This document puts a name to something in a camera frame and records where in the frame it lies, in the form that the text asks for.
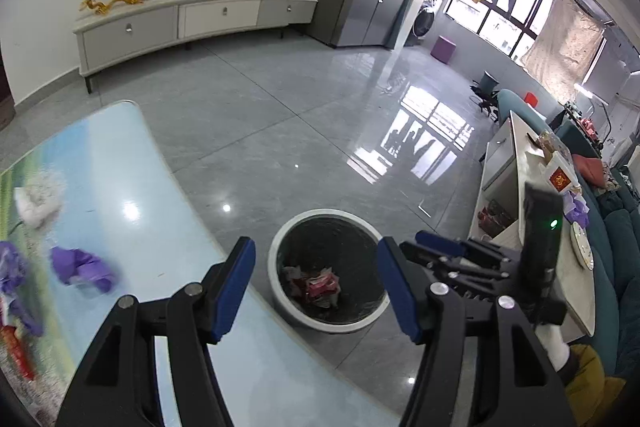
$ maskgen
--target beige curtain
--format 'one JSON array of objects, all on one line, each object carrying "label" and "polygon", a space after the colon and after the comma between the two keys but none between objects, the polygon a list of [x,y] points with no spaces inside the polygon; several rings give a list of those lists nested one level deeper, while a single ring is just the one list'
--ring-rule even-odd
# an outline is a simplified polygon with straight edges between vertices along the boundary
[{"label": "beige curtain", "polygon": [[575,102],[574,84],[582,83],[603,32],[574,0],[554,0],[540,35],[520,60],[558,102]]}]

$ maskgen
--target white plate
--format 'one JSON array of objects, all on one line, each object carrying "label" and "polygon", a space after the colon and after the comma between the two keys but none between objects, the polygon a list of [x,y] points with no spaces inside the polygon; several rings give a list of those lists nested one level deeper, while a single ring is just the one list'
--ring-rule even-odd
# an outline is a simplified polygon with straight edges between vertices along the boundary
[{"label": "white plate", "polygon": [[578,262],[585,268],[593,270],[593,252],[591,251],[591,245],[589,245],[587,233],[578,223],[572,223],[571,225],[571,244],[574,247],[574,253],[578,258]]}]

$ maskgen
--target cabinet drawer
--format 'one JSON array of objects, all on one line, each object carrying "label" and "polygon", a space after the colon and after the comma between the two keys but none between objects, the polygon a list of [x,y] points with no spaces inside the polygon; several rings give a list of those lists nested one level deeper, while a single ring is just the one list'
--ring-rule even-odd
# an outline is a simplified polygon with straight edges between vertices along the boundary
[{"label": "cabinet drawer", "polygon": [[177,38],[176,7],[150,10],[123,17],[86,31],[84,50],[89,69],[121,57],[161,46]]},{"label": "cabinet drawer", "polygon": [[482,172],[482,190],[487,190],[500,174],[515,159],[513,138],[511,135],[503,138],[491,158],[484,159],[484,171]]},{"label": "cabinet drawer", "polygon": [[180,7],[180,37],[255,26],[259,0],[217,1]]},{"label": "cabinet drawer", "polygon": [[311,22],[316,9],[314,0],[260,1],[258,26],[285,26]]}]

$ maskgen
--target round trash bin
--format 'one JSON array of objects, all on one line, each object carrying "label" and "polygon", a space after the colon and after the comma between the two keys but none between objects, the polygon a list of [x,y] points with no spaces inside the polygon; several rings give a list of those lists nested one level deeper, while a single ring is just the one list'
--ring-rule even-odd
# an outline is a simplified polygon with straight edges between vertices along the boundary
[{"label": "round trash bin", "polygon": [[[389,304],[378,277],[380,238],[369,223],[341,210],[309,210],[287,221],[273,238],[267,266],[279,308],[297,323],[326,333],[350,333],[371,324]],[[290,297],[286,266],[316,274],[331,268],[340,278],[337,307],[323,309]]]}]

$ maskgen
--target white trash bin rim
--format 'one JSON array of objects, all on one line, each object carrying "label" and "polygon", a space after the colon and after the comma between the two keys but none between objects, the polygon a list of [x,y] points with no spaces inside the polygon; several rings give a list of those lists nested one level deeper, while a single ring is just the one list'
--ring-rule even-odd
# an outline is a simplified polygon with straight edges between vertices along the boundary
[{"label": "white trash bin rim", "polygon": [[316,208],[315,210],[308,210],[292,217],[284,224],[283,227],[281,227],[281,229],[278,230],[278,233],[271,242],[271,248],[269,249],[267,273],[274,297],[281,309],[289,314],[294,320],[309,328],[324,331],[325,333],[351,333],[353,331],[361,330],[379,318],[388,306],[389,297],[386,292],[384,293],[384,297],[382,301],[380,301],[380,304],[369,315],[361,320],[349,324],[330,324],[309,317],[297,308],[297,306],[290,300],[289,296],[286,295],[282,288],[282,284],[280,283],[280,274],[278,273],[278,251],[283,239],[294,227],[316,217],[333,217],[355,225],[369,235],[376,244],[380,239],[382,239],[380,232],[373,228],[369,223],[360,219],[358,216],[354,216],[353,214],[343,212],[341,210],[335,210],[332,208]]}]

